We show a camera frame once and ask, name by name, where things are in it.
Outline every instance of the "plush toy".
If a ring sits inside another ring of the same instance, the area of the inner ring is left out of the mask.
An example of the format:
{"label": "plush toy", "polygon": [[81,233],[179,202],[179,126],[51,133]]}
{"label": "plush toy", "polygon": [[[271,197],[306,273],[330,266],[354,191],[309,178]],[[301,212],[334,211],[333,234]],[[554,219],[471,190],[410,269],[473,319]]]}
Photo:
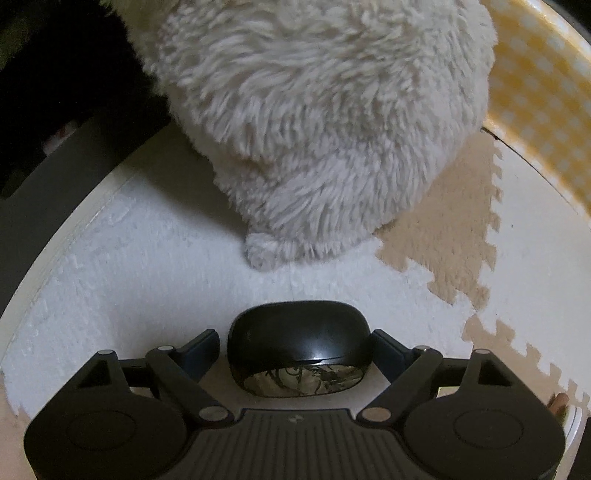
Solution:
{"label": "plush toy", "polygon": [[261,270],[337,255],[416,204],[477,131],[478,0],[105,0]]}

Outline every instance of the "yellow checkered fabric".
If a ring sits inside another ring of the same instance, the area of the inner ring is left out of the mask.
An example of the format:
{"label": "yellow checkered fabric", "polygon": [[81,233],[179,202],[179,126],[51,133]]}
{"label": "yellow checkered fabric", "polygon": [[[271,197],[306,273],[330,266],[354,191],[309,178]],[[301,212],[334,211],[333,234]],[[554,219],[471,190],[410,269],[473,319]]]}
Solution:
{"label": "yellow checkered fabric", "polygon": [[499,34],[485,127],[591,226],[591,47],[542,0],[482,0]]}

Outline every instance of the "stuffed animal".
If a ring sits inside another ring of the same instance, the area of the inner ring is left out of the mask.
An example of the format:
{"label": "stuffed animal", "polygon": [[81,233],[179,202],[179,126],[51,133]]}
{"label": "stuffed animal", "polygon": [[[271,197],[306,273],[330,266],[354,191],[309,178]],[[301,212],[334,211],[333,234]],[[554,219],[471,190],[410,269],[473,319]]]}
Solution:
{"label": "stuffed animal", "polygon": [[338,255],[412,208],[488,108],[478,0],[103,2],[260,270]]}

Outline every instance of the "black glossy object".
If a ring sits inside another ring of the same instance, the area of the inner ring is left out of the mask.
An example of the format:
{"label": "black glossy object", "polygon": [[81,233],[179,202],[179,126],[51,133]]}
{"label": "black glossy object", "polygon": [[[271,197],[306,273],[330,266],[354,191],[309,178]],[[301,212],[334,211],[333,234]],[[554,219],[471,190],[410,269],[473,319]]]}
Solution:
{"label": "black glossy object", "polygon": [[[99,352],[31,422],[25,453],[39,480],[553,478],[562,428],[494,354],[447,359],[381,330],[369,341],[391,385],[356,419],[348,410],[234,419],[198,385],[219,354],[214,330],[145,359]],[[437,398],[452,385],[457,393]]]}
{"label": "black glossy object", "polygon": [[292,301],[242,313],[228,335],[234,381],[302,365],[350,365],[365,371],[372,359],[365,317],[336,301]]}

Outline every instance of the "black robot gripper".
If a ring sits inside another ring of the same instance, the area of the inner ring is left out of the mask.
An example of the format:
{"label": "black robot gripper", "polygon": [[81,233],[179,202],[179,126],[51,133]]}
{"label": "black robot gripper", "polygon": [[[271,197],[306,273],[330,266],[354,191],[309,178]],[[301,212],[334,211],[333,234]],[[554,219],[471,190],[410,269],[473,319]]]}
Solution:
{"label": "black robot gripper", "polygon": [[[381,330],[369,338],[372,360],[391,385],[356,419],[348,410],[248,409],[234,418],[199,386],[219,355],[214,330],[145,359],[100,351],[31,422],[27,458],[39,480],[554,476],[563,430],[493,353],[447,359],[408,349]],[[437,398],[445,386],[459,389]],[[130,387],[149,388],[154,398]]]}

